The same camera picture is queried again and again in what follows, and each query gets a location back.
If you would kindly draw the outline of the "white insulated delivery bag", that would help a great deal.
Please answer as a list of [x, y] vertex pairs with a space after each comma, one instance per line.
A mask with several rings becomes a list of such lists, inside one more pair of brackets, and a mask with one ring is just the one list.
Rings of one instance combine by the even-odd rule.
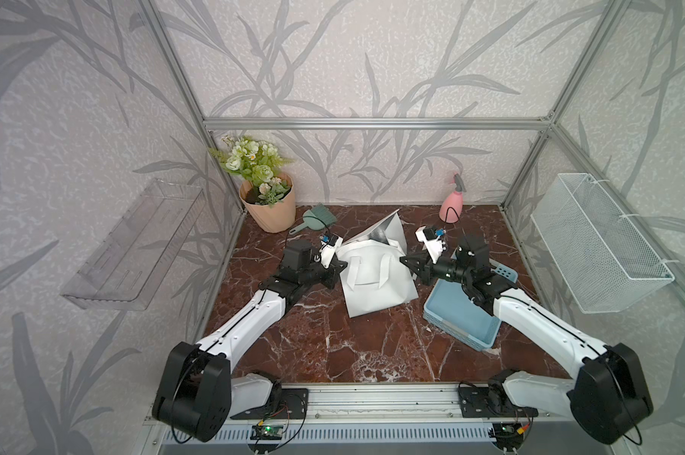
[[357, 318], [418, 298], [413, 274], [401, 263], [406, 255], [397, 210], [342, 244], [337, 257], [347, 263], [341, 283], [348, 316]]

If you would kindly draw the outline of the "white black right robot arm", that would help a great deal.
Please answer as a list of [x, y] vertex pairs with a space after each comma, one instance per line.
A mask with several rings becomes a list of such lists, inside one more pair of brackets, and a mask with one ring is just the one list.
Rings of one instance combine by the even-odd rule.
[[654, 404], [638, 354], [623, 343], [608, 345], [564, 322], [536, 303], [515, 282], [497, 273], [483, 238], [465, 235], [448, 249], [444, 229], [420, 227], [420, 253], [401, 263], [422, 284], [443, 282], [459, 288], [450, 316], [465, 318], [466, 307], [517, 329], [566, 371], [566, 379], [522, 371], [492, 379], [493, 403], [509, 400], [519, 408], [535, 408], [573, 419], [594, 440], [612, 445], [637, 430], [654, 412]]

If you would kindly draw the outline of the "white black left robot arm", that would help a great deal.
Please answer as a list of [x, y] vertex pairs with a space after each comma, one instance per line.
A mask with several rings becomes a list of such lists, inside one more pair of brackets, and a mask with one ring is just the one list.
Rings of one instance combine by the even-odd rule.
[[230, 416], [261, 408], [272, 380], [259, 373], [234, 378], [236, 365], [269, 328], [314, 286], [336, 286], [347, 263], [337, 257], [338, 236], [289, 242], [276, 271], [228, 322], [203, 339], [181, 341], [170, 352], [151, 409], [152, 417], [190, 439], [208, 442]]

